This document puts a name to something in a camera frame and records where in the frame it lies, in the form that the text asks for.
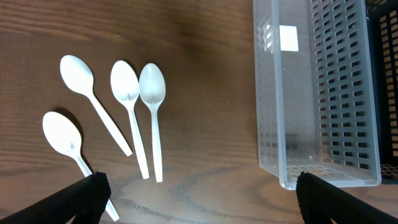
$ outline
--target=table surface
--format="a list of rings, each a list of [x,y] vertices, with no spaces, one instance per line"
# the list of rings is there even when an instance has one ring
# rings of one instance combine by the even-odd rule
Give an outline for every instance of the table surface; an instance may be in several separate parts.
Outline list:
[[[127,60],[155,62],[167,86],[159,110],[164,181],[155,182],[150,113],[136,115],[150,178],[126,157],[88,99],[62,81],[72,54],[95,74],[95,93],[132,145],[110,72]],[[0,0],[0,218],[80,180],[54,151],[42,117],[78,121],[84,155],[108,175],[119,223],[302,223],[294,191],[259,168],[252,1]],[[345,189],[398,217],[398,187]],[[102,223],[112,223],[104,214]]]

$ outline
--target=white plastic spoon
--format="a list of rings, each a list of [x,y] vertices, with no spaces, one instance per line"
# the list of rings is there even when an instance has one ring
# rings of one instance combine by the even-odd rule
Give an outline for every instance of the white plastic spoon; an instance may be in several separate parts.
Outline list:
[[[129,64],[124,61],[117,61],[113,65],[111,86],[114,97],[126,107],[129,113],[132,140],[134,141],[139,168],[142,178],[147,179],[149,178],[147,159],[134,113],[134,105],[139,96],[139,85],[137,75]]]
[[[116,143],[127,156],[130,156],[132,151],[129,144],[94,95],[94,76],[90,68],[79,58],[72,55],[65,55],[61,59],[60,70],[67,87],[71,91],[87,96]]]
[[[166,95],[166,86],[160,69],[153,63],[145,65],[139,77],[141,99],[148,106],[152,115],[152,151],[156,182],[163,181],[162,150],[160,147],[157,110]]]
[[[57,152],[74,159],[85,177],[91,175],[90,168],[81,158],[79,130],[68,118],[56,112],[48,112],[43,117],[43,130],[47,141]],[[119,219],[118,212],[110,199],[106,203],[105,210],[113,221]]]

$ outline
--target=spoon handle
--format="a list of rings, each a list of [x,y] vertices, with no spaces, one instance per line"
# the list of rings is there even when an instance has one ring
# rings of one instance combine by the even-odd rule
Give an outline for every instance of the spoon handle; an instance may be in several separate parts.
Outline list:
[[[154,154],[154,167],[156,182],[163,181],[162,149],[160,147],[159,124],[157,122],[157,110],[152,113],[152,152]]]
[[[95,110],[97,111],[99,117],[102,119],[102,122],[105,124],[106,128],[108,129],[109,133],[111,133],[113,139],[119,145],[119,147],[123,150],[126,156],[131,156],[132,151],[130,149],[129,144],[126,142],[125,138],[123,137],[122,133],[120,132],[119,128],[113,122],[109,114],[105,111],[102,107],[101,103],[98,102],[97,98],[93,95],[88,97],[93,104]]]
[[[88,177],[89,175],[92,174],[90,168],[88,168],[87,164],[84,162],[84,160],[83,160],[83,158],[81,158],[81,156],[77,157],[76,162],[79,165],[79,167],[85,177]],[[119,220],[119,214],[116,211],[115,207],[113,206],[111,199],[108,199],[108,202],[106,202],[105,210],[109,214],[109,216],[112,218],[113,221]]]
[[[137,160],[141,170],[142,178],[148,179],[149,171],[147,158],[145,157],[144,145],[142,144],[141,134],[139,133],[136,115],[134,114],[134,108],[129,110],[129,118],[131,124],[132,140],[134,141],[134,148],[136,149]]]
[[[84,162],[83,158],[81,158],[81,156],[77,157],[76,162],[85,177],[93,174],[90,168],[88,168],[87,164]]]

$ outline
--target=clear plastic basket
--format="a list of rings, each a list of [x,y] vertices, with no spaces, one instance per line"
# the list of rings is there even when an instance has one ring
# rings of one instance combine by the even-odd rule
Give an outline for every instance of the clear plastic basket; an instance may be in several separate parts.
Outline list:
[[[380,184],[363,0],[254,0],[259,165],[296,187]]]

